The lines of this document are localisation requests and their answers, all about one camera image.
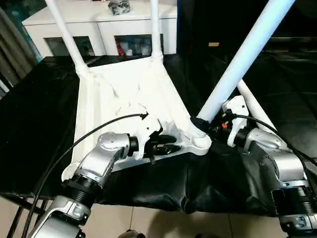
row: white cabinet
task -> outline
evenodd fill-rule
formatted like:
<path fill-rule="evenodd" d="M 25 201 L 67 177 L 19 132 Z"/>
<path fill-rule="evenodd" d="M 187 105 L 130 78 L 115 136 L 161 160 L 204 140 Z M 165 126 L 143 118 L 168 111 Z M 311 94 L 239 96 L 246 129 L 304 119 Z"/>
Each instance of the white cabinet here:
<path fill-rule="evenodd" d="M 82 55 L 133 55 L 151 51 L 150 0 L 130 0 L 131 11 L 113 16 L 107 2 L 60 0 L 66 25 Z M 176 0 L 159 0 L 164 54 L 176 53 Z M 61 32 L 46 7 L 23 21 L 42 57 L 68 55 Z"/>
<path fill-rule="evenodd" d="M 135 36 L 138 39 L 138 36 L 151 34 L 151 20 L 99 22 L 98 26 L 106 52 L 112 56 L 118 55 L 117 43 L 120 37 L 120 42 L 131 42 L 131 40 L 124 40 L 122 36 Z M 176 53 L 176 27 L 177 19 L 175 18 L 160 20 L 161 43 L 165 55 Z"/>
<path fill-rule="evenodd" d="M 102 56 L 106 54 L 97 23 L 67 23 L 67 27 L 82 55 Z M 25 29 L 42 57 L 68 54 L 56 24 L 27 25 Z"/>

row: white plastic bracket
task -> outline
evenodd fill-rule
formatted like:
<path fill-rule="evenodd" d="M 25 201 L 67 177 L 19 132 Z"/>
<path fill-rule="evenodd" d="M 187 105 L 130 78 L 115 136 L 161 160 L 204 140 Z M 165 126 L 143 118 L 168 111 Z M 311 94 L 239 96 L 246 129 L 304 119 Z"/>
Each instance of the white plastic bracket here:
<path fill-rule="evenodd" d="M 136 132 L 139 143 L 139 151 L 136 152 L 135 156 L 136 160 L 143 159 L 145 144 L 150 139 L 150 135 L 155 131 L 159 131 L 160 128 L 161 124 L 159 120 L 151 115 L 147 115 L 147 117 L 141 121 L 141 124 Z"/>
<path fill-rule="evenodd" d="M 231 109 L 232 113 L 248 116 L 249 111 L 244 101 L 243 96 L 235 96 L 233 99 L 225 102 L 222 105 L 222 110 L 225 112 L 226 110 Z M 230 147 L 235 147 L 234 138 L 236 137 L 238 131 L 243 129 L 247 125 L 247 119 L 244 118 L 236 118 L 232 120 L 232 129 L 231 133 L 228 137 L 227 144 Z"/>

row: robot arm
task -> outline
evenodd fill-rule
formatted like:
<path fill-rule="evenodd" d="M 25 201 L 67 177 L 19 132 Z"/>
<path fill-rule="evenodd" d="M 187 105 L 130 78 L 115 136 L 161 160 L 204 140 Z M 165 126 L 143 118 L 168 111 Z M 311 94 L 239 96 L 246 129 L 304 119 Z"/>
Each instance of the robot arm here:
<path fill-rule="evenodd" d="M 91 207 L 100 194 L 114 163 L 138 151 L 138 140 L 128 134 L 105 133 L 87 154 L 65 189 L 31 231 L 29 238 L 84 238 Z"/>
<path fill-rule="evenodd" d="M 242 96 L 223 104 L 222 119 L 213 125 L 196 123 L 212 140 L 223 140 L 231 147 L 243 148 L 250 160 L 259 164 L 263 187 L 270 194 L 279 215 L 280 225 L 290 237 L 317 237 L 317 204 L 303 162 L 279 136 L 259 128 L 247 127 L 247 120 L 232 114 L 248 116 Z"/>

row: tiled floor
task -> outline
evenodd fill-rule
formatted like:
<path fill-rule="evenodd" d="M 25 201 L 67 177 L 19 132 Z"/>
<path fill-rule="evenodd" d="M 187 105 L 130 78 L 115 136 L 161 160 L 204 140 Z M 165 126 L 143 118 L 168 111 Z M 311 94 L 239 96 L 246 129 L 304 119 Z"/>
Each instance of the tiled floor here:
<path fill-rule="evenodd" d="M 6 237 L 18 207 L 0 198 L 0 238 Z M 24 211 L 14 238 L 20 238 Z M 196 212 L 166 212 L 143 207 L 94 205 L 83 228 L 87 238 L 116 238 L 127 229 L 147 238 L 285 238 L 277 218 Z"/>

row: table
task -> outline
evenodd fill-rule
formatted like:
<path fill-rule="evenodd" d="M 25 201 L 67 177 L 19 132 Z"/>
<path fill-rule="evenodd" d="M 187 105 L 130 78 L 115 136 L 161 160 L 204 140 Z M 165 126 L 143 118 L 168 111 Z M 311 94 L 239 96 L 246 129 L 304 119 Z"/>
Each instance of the table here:
<path fill-rule="evenodd" d="M 245 82 L 277 129 L 300 150 L 317 155 L 316 54 L 262 54 Z M 86 57 L 89 66 L 135 57 Z M 164 56 L 164 65 L 185 106 L 196 115 L 230 57 Z M 47 57 L 0 100 L 0 195 L 32 197 L 42 171 L 72 142 L 79 79 L 69 57 Z M 54 170 L 41 198 L 60 190 L 70 157 Z M 313 180 L 317 171 L 310 167 Z M 255 161 L 215 142 L 205 156 L 184 154 L 112 173 L 100 204 L 163 210 L 276 215 L 262 190 Z"/>

